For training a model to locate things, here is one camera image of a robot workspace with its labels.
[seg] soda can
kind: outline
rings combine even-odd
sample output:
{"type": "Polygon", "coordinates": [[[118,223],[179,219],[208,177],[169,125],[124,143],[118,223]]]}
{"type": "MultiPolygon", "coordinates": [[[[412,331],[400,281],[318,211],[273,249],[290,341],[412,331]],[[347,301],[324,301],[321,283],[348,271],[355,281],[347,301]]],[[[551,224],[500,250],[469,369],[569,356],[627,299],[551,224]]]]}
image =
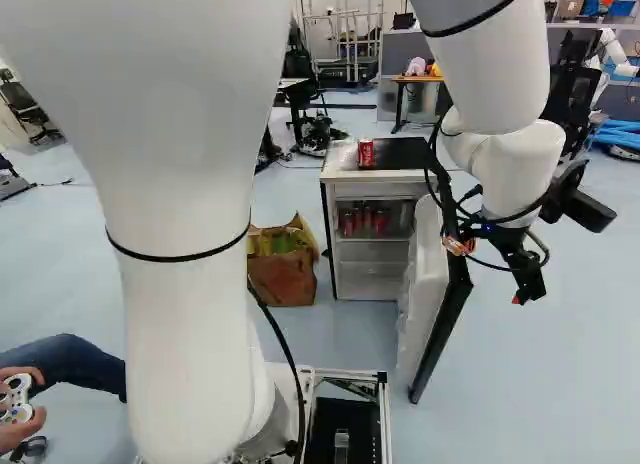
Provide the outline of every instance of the soda can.
{"type": "Polygon", "coordinates": [[[373,152],[373,140],[360,139],[358,142],[358,167],[361,169],[371,169],[375,164],[373,152]]]}
{"type": "Polygon", "coordinates": [[[356,205],[353,208],[354,216],[354,231],[361,232],[364,228],[364,212],[361,205],[356,205]]]}
{"type": "Polygon", "coordinates": [[[344,213],[344,223],[342,227],[342,235],[344,237],[353,237],[355,232],[355,217],[351,212],[344,213]]]}
{"type": "Polygon", "coordinates": [[[387,232],[387,212],[384,209],[376,211],[373,217],[373,230],[378,237],[382,237],[387,232]]]}
{"type": "Polygon", "coordinates": [[[371,208],[371,206],[365,204],[362,213],[362,226],[366,232],[371,232],[371,230],[373,229],[373,209],[371,208]]]}

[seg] person's hand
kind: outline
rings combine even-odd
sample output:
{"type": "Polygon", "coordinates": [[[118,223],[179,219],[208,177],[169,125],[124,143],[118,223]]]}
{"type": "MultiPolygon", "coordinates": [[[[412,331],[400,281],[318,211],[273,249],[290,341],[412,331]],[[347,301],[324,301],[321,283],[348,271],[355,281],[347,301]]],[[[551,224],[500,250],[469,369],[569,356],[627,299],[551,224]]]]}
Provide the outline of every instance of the person's hand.
{"type": "MultiPolygon", "coordinates": [[[[35,367],[5,367],[0,369],[0,394],[11,392],[11,388],[4,383],[6,378],[23,373],[30,374],[37,384],[44,385],[44,376],[35,367]]],[[[6,404],[0,404],[0,411],[6,409],[6,404]]],[[[0,455],[15,449],[23,440],[42,429],[47,419],[47,411],[44,407],[34,408],[33,411],[33,417],[23,424],[0,423],[0,455]]]]}

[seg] white game controller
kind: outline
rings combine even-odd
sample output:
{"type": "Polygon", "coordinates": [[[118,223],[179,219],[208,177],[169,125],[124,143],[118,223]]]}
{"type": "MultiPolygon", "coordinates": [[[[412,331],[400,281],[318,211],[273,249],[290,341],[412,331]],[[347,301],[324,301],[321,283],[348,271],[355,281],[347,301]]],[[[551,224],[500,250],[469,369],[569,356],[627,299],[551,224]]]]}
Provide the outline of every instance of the white game controller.
{"type": "Polygon", "coordinates": [[[29,374],[16,374],[4,380],[10,388],[7,394],[0,393],[0,423],[22,424],[33,417],[29,404],[29,390],[33,383],[29,374]]]}

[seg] table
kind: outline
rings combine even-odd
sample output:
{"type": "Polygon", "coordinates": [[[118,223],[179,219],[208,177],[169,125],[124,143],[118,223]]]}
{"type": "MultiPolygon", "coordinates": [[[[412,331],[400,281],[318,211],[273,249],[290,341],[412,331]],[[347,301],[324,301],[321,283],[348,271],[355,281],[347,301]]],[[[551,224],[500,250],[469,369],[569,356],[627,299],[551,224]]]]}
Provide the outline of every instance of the table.
{"type": "Polygon", "coordinates": [[[302,143],[302,124],[300,123],[300,108],[308,101],[306,92],[298,92],[300,84],[310,81],[308,77],[302,78],[282,78],[278,84],[278,92],[282,92],[291,105],[291,122],[293,123],[293,134],[296,144],[302,143]]]}
{"type": "Polygon", "coordinates": [[[442,77],[431,77],[431,76],[403,76],[398,75],[394,76],[391,79],[393,82],[398,84],[398,99],[396,104],[396,125],[393,126],[391,130],[391,134],[397,133],[402,127],[407,123],[406,120],[402,120],[402,100],[404,97],[404,88],[407,84],[425,84],[429,82],[435,83],[443,83],[444,78],[442,77]]]}

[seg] person's leg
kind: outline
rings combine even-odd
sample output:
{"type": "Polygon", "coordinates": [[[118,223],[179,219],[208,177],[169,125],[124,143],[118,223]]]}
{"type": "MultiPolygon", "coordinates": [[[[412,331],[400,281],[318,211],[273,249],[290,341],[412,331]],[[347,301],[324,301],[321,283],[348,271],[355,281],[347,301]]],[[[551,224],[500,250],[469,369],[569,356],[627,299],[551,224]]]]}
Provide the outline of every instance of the person's leg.
{"type": "Polygon", "coordinates": [[[0,353],[0,368],[33,366],[45,385],[34,384],[30,395],[59,382],[116,394],[127,402],[124,361],[72,334],[60,334],[0,353]]]}

